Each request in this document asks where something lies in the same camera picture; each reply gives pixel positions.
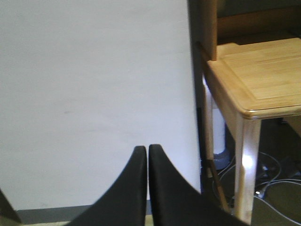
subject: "table leg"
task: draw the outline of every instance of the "table leg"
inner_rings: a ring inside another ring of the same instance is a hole
[[[234,214],[247,224],[252,220],[260,127],[261,120],[237,117]]]
[[[213,147],[213,104],[210,90],[206,84],[203,76],[204,86],[204,127],[205,127],[205,145],[206,156],[208,160],[214,160],[214,147]]]

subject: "white wall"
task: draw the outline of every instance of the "white wall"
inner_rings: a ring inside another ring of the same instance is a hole
[[[89,205],[151,143],[199,190],[186,1],[1,1],[0,33],[0,187],[15,209]]]

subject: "wooden panel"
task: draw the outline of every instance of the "wooden panel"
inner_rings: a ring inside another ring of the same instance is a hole
[[[301,6],[218,18],[218,39],[301,26]]]
[[[221,84],[217,82],[216,77],[213,76],[212,71],[209,70],[208,67],[203,66],[204,76],[206,80],[206,84],[208,85],[212,96],[216,102],[216,105],[220,109],[229,131],[233,137],[236,136],[236,118],[237,112],[236,107],[230,100],[230,97],[225,92],[225,90],[221,87]]]
[[[200,17],[201,51],[210,60],[216,60],[217,0],[201,0]]]
[[[222,45],[218,60],[208,63],[216,83],[244,118],[301,114],[300,39]]]

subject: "gray baseboard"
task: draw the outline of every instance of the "gray baseboard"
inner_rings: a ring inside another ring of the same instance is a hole
[[[23,224],[71,221],[90,206],[72,206],[38,210],[17,210]],[[146,215],[151,214],[151,202],[146,201]]]

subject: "table top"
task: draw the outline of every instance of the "table top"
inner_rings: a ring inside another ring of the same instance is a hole
[[[244,118],[301,115],[301,39],[219,45],[208,64]]]

